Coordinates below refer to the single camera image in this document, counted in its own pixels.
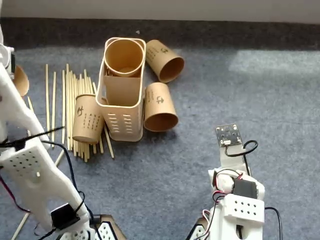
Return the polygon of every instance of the white plastic bracket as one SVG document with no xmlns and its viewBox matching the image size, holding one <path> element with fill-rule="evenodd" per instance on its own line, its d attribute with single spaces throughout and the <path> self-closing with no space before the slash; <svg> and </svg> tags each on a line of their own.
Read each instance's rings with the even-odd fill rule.
<svg viewBox="0 0 320 240">
<path fill-rule="evenodd" d="M 6 69 L 0 64 L 0 131 L 7 131 L 4 127 L 6 122 L 14 122 L 19 127 L 23 127 L 31 132 L 31 134 L 40 134 L 44 132 L 36 115 L 26 106 L 21 98 L 14 83 L 9 77 Z M 6 132 L 1 132 L 0 136 L 6 136 Z M 40 136 L 43 141 L 48 141 L 47 135 Z"/>
<path fill-rule="evenodd" d="M 262 240 L 265 203 L 262 200 L 228 194 L 213 215 L 210 240 L 239 240 L 237 225 L 243 226 L 246 240 Z"/>
<path fill-rule="evenodd" d="M 52 229 L 51 215 L 47 209 L 49 199 L 60 198 L 73 209 L 82 202 L 71 180 L 55 166 L 39 138 L 28 140 L 19 151 L 13 147 L 4 151 L 0 156 L 0 165 L 18 185 L 23 206 L 34 214 L 46 231 Z M 84 204 L 77 214 L 80 220 L 64 232 L 90 229 L 90 216 Z"/>
<path fill-rule="evenodd" d="M 116 240 L 117 237 L 114 235 L 114 232 L 112 231 L 112 228 L 110 226 L 110 222 L 103 222 L 98 231 L 100 233 L 100 236 L 102 237 L 102 240 Z M 98 237 L 98 234 L 95 234 L 95 240 L 100 240 Z"/>
</svg>

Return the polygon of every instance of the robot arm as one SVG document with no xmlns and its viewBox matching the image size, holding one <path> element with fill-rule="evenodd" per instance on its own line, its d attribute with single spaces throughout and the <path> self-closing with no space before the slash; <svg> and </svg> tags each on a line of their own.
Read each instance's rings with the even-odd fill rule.
<svg viewBox="0 0 320 240">
<path fill-rule="evenodd" d="M 0 64 L 0 113 L 0 143 L 8 137 L 6 122 L 9 121 L 28 129 L 33 135 L 44 132 L 38 118 L 26 106 L 2 64 Z M 47 135 L 42 135 L 40 138 L 43 141 L 49 140 Z"/>
<path fill-rule="evenodd" d="M 265 187 L 250 176 L 237 125 L 218 126 L 216 135 L 221 167 L 208 171 L 214 207 L 207 226 L 196 225 L 187 240 L 262 240 Z"/>
</svg>

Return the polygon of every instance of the brown paper cup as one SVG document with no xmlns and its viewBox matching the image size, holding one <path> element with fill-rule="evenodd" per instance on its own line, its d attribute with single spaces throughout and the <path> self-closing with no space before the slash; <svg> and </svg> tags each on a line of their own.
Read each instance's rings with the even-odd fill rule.
<svg viewBox="0 0 320 240">
<path fill-rule="evenodd" d="M 21 97 L 25 96 L 29 91 L 29 80 L 23 68 L 19 65 L 15 66 L 13 84 L 18 90 Z"/>
<path fill-rule="evenodd" d="M 185 66 L 182 57 L 158 40 L 146 44 L 146 61 L 162 83 L 176 79 Z"/>
<path fill-rule="evenodd" d="M 72 138 L 81 143 L 99 142 L 105 120 L 93 94 L 76 98 Z"/>
<path fill-rule="evenodd" d="M 145 90 L 144 127 L 152 132 L 164 132 L 178 121 L 168 86 L 161 82 L 150 84 Z"/>
<path fill-rule="evenodd" d="M 132 39 L 117 39 L 104 51 L 104 63 L 116 76 L 131 77 L 137 74 L 144 62 L 144 50 Z"/>
</svg>

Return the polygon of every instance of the beige plastic basket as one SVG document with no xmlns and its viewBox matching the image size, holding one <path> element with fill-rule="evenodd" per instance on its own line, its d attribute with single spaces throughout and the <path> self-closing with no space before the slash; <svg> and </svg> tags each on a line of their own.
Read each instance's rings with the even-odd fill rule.
<svg viewBox="0 0 320 240">
<path fill-rule="evenodd" d="M 112 41 L 128 39 L 113 37 L 106 41 L 105 48 Z M 143 136 L 143 104 L 146 42 L 138 38 L 136 41 L 143 49 L 143 64 L 134 77 L 113 76 L 102 59 L 99 84 L 95 100 L 101 107 L 101 113 L 110 130 L 110 137 L 115 141 L 137 142 Z"/>
</svg>

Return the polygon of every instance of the bamboo chopstick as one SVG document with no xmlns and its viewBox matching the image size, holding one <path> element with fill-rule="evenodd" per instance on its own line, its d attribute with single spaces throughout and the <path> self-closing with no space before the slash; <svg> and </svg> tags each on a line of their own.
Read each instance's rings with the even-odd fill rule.
<svg viewBox="0 0 320 240">
<path fill-rule="evenodd" d="M 66 135 L 66 75 L 65 70 L 62 70 L 62 144 L 65 144 Z"/>
<path fill-rule="evenodd" d="M 46 104 L 46 129 L 50 130 L 50 110 L 49 110 L 49 73 L 48 64 L 45 65 L 45 104 Z"/>
<path fill-rule="evenodd" d="M 92 82 L 92 86 L 93 86 L 93 93 L 97 94 L 96 83 Z M 110 137 L 109 137 L 109 133 L 108 133 L 106 125 L 103 126 L 103 130 L 104 130 L 104 134 L 105 134 L 106 142 L 108 144 L 108 148 L 109 148 L 109 152 L 110 152 L 111 158 L 114 160 L 115 159 L 115 154 L 114 154 L 114 150 L 113 150 L 112 145 L 111 145 L 111 141 L 110 141 Z"/>
<path fill-rule="evenodd" d="M 56 117 L 56 82 L 57 82 L 57 73 L 53 72 L 53 90 L 52 90 L 52 129 L 55 129 L 55 117 Z M 51 135 L 52 142 L 55 141 L 55 132 L 52 132 Z"/>
</svg>

